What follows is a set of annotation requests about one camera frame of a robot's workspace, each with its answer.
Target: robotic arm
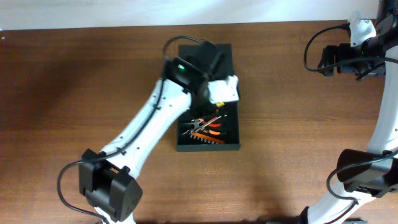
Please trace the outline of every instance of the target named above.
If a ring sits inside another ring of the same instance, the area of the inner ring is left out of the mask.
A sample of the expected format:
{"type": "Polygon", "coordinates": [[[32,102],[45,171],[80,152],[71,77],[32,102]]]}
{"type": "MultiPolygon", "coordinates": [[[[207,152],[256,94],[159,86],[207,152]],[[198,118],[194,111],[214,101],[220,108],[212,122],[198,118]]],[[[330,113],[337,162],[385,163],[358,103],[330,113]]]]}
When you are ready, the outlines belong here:
{"type": "Polygon", "coordinates": [[[365,203],[398,189],[398,1],[381,1],[376,30],[371,21],[352,17],[349,22],[350,44],[327,46],[318,72],[333,75],[356,73],[357,80],[367,75],[385,75],[386,84],[376,129],[368,151],[346,149],[338,159],[338,180],[323,198],[307,207],[301,223],[343,223],[365,203]]]}
{"type": "MultiPolygon", "coordinates": [[[[195,56],[167,59],[162,78],[125,130],[99,154],[84,152],[78,161],[80,193],[103,223],[135,223],[132,211],[142,196],[136,179],[152,149],[182,113],[211,111],[216,103],[239,100],[236,75],[213,76],[222,59],[222,51],[207,41],[200,43],[195,56]]],[[[60,177],[58,194],[64,202],[60,177]]]]}

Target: white arm segment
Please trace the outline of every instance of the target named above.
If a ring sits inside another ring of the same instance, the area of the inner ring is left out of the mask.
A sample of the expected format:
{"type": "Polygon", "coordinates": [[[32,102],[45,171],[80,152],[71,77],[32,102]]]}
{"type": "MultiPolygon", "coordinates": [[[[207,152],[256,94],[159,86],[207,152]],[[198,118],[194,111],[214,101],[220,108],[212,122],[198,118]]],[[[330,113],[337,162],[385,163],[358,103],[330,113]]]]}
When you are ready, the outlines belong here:
{"type": "MultiPolygon", "coordinates": [[[[355,197],[359,199],[359,205],[355,205],[347,214],[340,217],[339,220],[333,222],[333,224],[343,223],[351,214],[353,214],[357,209],[359,209],[365,203],[373,201],[375,198],[371,194],[362,192],[346,192],[344,190],[344,185],[340,181],[336,180],[335,184],[331,186],[331,189],[338,195],[344,197],[355,197]]],[[[327,192],[323,198],[312,205],[308,209],[308,224],[324,224],[328,223],[340,215],[342,215],[349,207],[352,205],[352,200],[341,200],[332,196],[327,192]]]]}
{"type": "MultiPolygon", "coordinates": [[[[102,148],[101,152],[115,152],[118,147],[122,148],[131,140],[154,109],[159,97],[161,83],[161,80],[156,83],[155,90],[144,107],[124,131],[102,148]]],[[[125,149],[126,153],[108,159],[110,163],[119,169],[124,166],[130,168],[129,175],[135,179],[139,176],[145,160],[159,139],[182,113],[189,110],[191,105],[191,94],[184,93],[180,85],[170,80],[164,81],[163,93],[160,97],[158,109],[152,119],[147,123],[138,138],[125,149]]]]}
{"type": "MultiPolygon", "coordinates": [[[[398,59],[398,46],[386,52],[386,57],[398,59]]],[[[384,86],[383,99],[379,119],[373,137],[368,145],[368,152],[382,154],[384,150],[395,151],[398,147],[398,65],[386,62],[386,84],[384,86]]],[[[333,224],[340,224],[345,221],[352,213],[365,203],[374,200],[370,194],[362,192],[348,193],[340,181],[336,181],[332,187],[338,195],[345,197],[355,197],[359,199],[350,212],[333,224]]],[[[332,196],[329,192],[323,198],[308,209],[309,224],[324,224],[339,217],[349,208],[352,201],[340,200],[332,196]]]]}
{"type": "MultiPolygon", "coordinates": [[[[398,46],[386,52],[386,57],[398,59],[398,46]]],[[[385,150],[394,151],[398,147],[398,65],[386,62],[386,84],[379,119],[368,152],[382,154],[385,150]]]]}

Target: wood grain surface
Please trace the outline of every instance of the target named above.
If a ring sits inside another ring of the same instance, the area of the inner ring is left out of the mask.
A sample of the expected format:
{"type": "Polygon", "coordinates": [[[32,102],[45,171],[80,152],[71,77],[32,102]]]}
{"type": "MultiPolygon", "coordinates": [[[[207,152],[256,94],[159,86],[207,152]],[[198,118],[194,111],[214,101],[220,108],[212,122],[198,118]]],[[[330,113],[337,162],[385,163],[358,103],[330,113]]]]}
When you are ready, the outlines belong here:
{"type": "MultiPolygon", "coordinates": [[[[242,148],[176,152],[176,125],[156,145],[138,182],[136,220],[219,222],[292,217],[326,192],[327,175],[346,148],[366,150],[384,78],[325,78],[303,67],[314,33],[336,22],[7,31],[0,43],[1,223],[94,223],[71,211],[55,189],[59,170],[86,148],[99,151],[151,93],[164,65],[162,44],[190,35],[233,45],[239,76],[242,148]]],[[[312,65],[331,31],[312,45],[312,65]]],[[[177,54],[177,44],[170,55],[177,54]]],[[[78,172],[65,174],[67,200],[91,209],[78,172]]],[[[397,195],[354,217],[395,223],[397,195]]]]}

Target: orange tool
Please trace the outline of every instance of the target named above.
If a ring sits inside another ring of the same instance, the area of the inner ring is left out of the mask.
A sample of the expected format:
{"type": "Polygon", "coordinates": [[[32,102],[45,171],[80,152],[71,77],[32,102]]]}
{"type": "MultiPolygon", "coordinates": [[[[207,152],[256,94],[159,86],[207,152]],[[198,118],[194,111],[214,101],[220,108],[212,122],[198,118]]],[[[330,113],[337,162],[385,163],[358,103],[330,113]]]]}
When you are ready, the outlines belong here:
{"type": "Polygon", "coordinates": [[[215,139],[209,136],[205,136],[204,134],[199,134],[199,133],[191,133],[191,138],[198,138],[201,139],[209,144],[225,144],[224,141],[219,140],[219,139],[215,139]]]}

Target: black box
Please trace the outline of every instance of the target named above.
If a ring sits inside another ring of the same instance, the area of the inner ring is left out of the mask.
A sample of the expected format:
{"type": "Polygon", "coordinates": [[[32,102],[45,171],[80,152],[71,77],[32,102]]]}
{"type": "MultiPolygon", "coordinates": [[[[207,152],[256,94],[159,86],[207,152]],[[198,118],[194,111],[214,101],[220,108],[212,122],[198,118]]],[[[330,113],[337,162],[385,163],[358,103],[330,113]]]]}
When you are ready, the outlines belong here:
{"type": "MultiPolygon", "coordinates": [[[[222,62],[218,65],[218,69],[214,77],[222,77],[225,75],[234,75],[232,46],[231,44],[217,44],[217,47],[224,53],[222,62]]],[[[186,55],[195,55],[198,49],[197,45],[180,45],[180,57],[186,55]]],[[[182,135],[186,130],[192,128],[183,123],[189,123],[193,119],[198,119],[197,115],[192,115],[189,111],[182,114],[178,119],[177,128],[177,151],[178,152],[198,152],[198,151],[238,151],[241,147],[239,138],[239,119],[238,119],[238,102],[225,103],[219,109],[220,113],[226,113],[228,116],[220,118],[220,128],[210,128],[214,131],[226,133],[224,136],[209,136],[223,140],[225,144],[206,144],[201,140],[193,139],[189,134],[182,135]]]]}

